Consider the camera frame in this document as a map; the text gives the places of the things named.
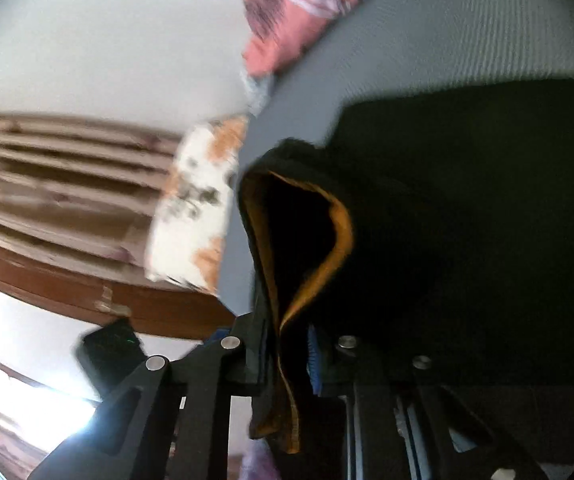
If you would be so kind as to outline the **black pants orange trim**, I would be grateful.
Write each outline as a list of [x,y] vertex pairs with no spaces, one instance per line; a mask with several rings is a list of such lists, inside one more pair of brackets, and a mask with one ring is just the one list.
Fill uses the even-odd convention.
[[[357,286],[385,280],[360,273],[366,184],[340,177],[351,152],[385,182],[377,198],[423,211],[435,235],[404,288]],[[464,479],[541,479],[545,464],[574,478],[574,79],[354,103],[325,145],[288,139],[253,162],[238,208],[270,353],[250,432],[281,477],[340,478],[340,417],[308,372],[313,327],[437,362]]]

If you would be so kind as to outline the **white orange floral pillow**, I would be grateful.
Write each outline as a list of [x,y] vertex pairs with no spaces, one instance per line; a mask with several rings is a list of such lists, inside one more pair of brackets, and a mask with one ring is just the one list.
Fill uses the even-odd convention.
[[248,117],[202,122],[186,131],[151,220],[144,269],[215,296]]

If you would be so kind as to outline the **brown striped curtain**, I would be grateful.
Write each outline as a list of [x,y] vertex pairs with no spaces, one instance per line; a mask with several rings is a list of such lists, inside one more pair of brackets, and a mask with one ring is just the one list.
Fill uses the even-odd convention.
[[144,256],[180,138],[50,115],[0,115],[0,248],[145,283]]

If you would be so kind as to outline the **white crumpled cloth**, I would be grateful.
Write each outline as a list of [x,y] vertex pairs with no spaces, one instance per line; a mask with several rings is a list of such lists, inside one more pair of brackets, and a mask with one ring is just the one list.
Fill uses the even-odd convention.
[[248,113],[258,116],[270,102],[276,77],[273,74],[266,76],[251,76],[247,72],[241,74]]

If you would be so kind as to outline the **grey textured mattress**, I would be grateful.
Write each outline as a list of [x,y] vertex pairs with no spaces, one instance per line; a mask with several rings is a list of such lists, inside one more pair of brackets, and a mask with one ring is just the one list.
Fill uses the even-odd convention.
[[[413,96],[464,84],[537,76],[574,77],[574,0],[367,0],[324,37],[277,84],[251,120],[241,169],[281,141],[325,143],[342,109],[354,102]],[[347,155],[340,177],[366,184],[357,193],[357,249],[364,256],[365,292],[392,292],[427,261],[426,220],[394,204],[374,164]],[[252,305],[253,260],[234,202],[219,294],[236,314]]]

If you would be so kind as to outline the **pink patterned folded blanket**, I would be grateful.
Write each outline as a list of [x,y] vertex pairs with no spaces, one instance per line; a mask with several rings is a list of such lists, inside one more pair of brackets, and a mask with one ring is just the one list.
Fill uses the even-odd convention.
[[243,52],[246,74],[253,79],[278,74],[362,1],[244,0],[251,31]]

